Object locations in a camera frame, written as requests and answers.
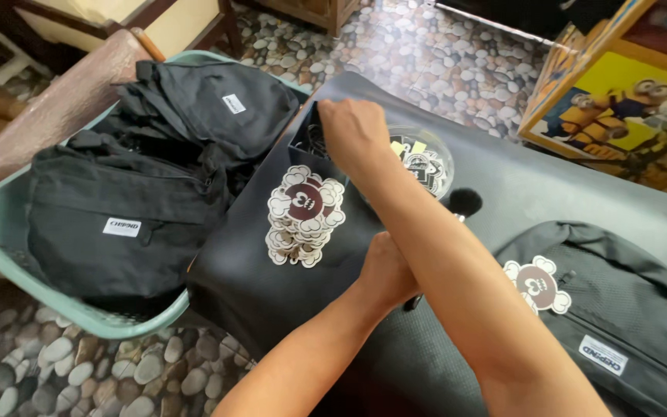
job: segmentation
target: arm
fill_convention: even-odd
[[[609,415],[486,247],[403,169],[383,109],[352,100],[318,109],[329,155],[391,233],[491,414]]]
[[[264,356],[226,395],[213,417],[310,414],[375,326],[417,292],[390,235],[377,234],[359,279]]]

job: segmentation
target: hand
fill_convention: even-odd
[[[388,312],[420,292],[411,268],[388,232],[372,238],[365,265],[354,285]]]
[[[318,102],[326,150],[333,162],[355,182],[366,176],[373,160],[397,159],[390,150],[390,134],[383,108],[352,99]]]

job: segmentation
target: stack of stickers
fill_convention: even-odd
[[[267,202],[271,227],[265,240],[272,262],[315,266],[331,232],[346,220],[343,201],[340,182],[324,180],[304,165],[291,166]]]
[[[446,193],[450,184],[447,184],[445,164],[435,150],[406,136],[391,136],[390,147],[426,191],[439,198]]]

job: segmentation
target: minion poster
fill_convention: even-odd
[[[529,130],[574,162],[667,186],[667,71],[606,52]]]

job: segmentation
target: black tabletop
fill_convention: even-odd
[[[383,230],[357,189],[347,185],[346,222],[312,269],[274,265],[264,236],[267,199],[291,165],[288,144],[313,101],[353,98],[379,103],[388,124],[421,126],[454,158],[453,188],[483,198],[466,222],[490,251],[548,220],[595,224],[667,264],[667,194],[544,155],[458,125],[396,99],[356,73],[326,82],[292,121],[243,193],[212,233],[189,274],[194,310],[234,334],[261,358],[316,315],[357,278],[372,236]],[[434,317],[428,300],[397,309],[375,330],[357,372],[381,381],[429,415],[484,415],[474,374]]]

